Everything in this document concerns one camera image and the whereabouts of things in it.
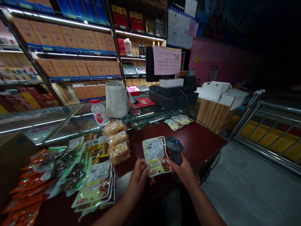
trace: concrete floor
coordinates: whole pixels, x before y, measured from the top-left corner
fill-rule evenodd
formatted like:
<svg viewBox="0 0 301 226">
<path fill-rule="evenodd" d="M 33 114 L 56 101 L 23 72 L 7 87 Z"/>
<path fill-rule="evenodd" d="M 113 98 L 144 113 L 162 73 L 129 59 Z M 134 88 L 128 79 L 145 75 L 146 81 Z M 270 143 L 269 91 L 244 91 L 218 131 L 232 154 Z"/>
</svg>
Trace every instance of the concrete floor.
<svg viewBox="0 0 301 226">
<path fill-rule="evenodd" d="M 301 178 L 235 141 L 207 183 L 202 188 L 228 225 L 301 223 Z"/>
</svg>

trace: wooden counter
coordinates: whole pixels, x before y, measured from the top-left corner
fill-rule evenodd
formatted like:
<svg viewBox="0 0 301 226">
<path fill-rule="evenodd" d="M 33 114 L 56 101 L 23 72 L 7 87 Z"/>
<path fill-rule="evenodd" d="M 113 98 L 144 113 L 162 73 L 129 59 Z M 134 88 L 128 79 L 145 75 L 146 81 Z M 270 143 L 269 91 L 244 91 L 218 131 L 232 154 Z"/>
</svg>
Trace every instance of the wooden counter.
<svg viewBox="0 0 301 226">
<path fill-rule="evenodd" d="M 207 160 L 214 158 L 221 148 L 227 143 L 227 141 L 220 136 L 217 136 L 195 122 L 176 131 L 172 131 L 166 123 L 161 122 L 141 130 L 130 131 L 129 135 L 131 151 L 133 152 L 131 154 L 131 158 L 115 167 L 116 201 L 122 198 L 127 189 L 131 171 L 134 168 L 137 158 L 144 158 L 142 148 L 143 140 L 159 136 L 174 136 L 183 144 L 183 154 L 189 160 L 195 171 L 206 165 L 206 163 L 209 162 Z M 154 186 L 146 184 L 143 197 L 136 205 L 131 216 L 136 215 L 150 203 L 161 198 L 164 194 L 177 186 L 172 179 L 171 173 L 161 174 L 156 176 L 155 179 L 156 184 Z M 79 225 L 78 218 L 81 216 L 81 213 L 74 213 L 74 209 L 71 209 L 71 205 L 76 195 L 77 193 L 70 197 L 66 197 L 65 193 L 61 193 L 46 201 L 41 207 L 41 211 L 35 225 Z M 108 208 L 98 210 L 95 213 L 87 215 L 82 219 L 80 225 L 91 225 L 107 210 Z"/>
</svg>

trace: liquor bottle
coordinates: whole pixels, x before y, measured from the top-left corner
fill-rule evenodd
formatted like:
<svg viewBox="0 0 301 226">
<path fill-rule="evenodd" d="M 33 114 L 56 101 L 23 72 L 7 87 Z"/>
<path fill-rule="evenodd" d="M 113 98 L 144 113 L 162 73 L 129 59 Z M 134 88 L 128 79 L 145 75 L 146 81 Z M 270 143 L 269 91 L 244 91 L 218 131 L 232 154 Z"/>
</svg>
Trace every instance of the liquor bottle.
<svg viewBox="0 0 301 226">
<path fill-rule="evenodd" d="M 145 46 L 144 46 L 144 41 L 142 41 L 142 54 L 145 56 Z"/>
<path fill-rule="evenodd" d="M 141 46 L 140 41 L 139 41 L 139 55 L 140 55 L 140 56 L 142 55 L 142 46 Z"/>
</svg>

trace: white box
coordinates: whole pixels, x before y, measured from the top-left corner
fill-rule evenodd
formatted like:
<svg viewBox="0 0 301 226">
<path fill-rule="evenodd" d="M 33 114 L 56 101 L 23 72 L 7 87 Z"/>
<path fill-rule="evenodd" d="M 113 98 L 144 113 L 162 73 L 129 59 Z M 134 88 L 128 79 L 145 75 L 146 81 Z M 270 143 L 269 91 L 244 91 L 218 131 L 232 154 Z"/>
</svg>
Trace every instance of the white box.
<svg viewBox="0 0 301 226">
<path fill-rule="evenodd" d="M 249 93 L 238 89 L 231 89 L 222 94 L 222 98 L 219 103 L 222 105 L 231 106 L 230 110 L 233 110 L 241 106 L 247 95 L 249 95 Z"/>
<path fill-rule="evenodd" d="M 183 78 L 176 78 L 176 79 L 160 79 L 159 85 L 161 87 L 175 87 L 175 86 L 181 86 L 184 84 Z"/>
<path fill-rule="evenodd" d="M 219 99 L 221 94 L 227 92 L 229 88 L 232 88 L 230 83 L 206 82 L 203 84 L 202 96 Z"/>
</svg>

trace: pink wall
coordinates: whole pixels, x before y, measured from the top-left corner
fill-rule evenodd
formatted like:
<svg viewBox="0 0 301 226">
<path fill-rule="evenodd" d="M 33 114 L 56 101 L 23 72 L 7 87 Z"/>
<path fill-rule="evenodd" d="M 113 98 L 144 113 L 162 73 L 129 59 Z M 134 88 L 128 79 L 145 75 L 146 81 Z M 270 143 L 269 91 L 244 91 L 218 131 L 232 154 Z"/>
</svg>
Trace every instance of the pink wall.
<svg viewBox="0 0 301 226">
<path fill-rule="evenodd" d="M 194 62 L 200 56 L 200 62 Z M 193 39 L 189 69 L 195 70 L 200 84 L 209 81 L 211 66 L 218 66 L 217 81 L 234 83 L 254 73 L 263 57 L 225 44 L 196 37 Z"/>
</svg>

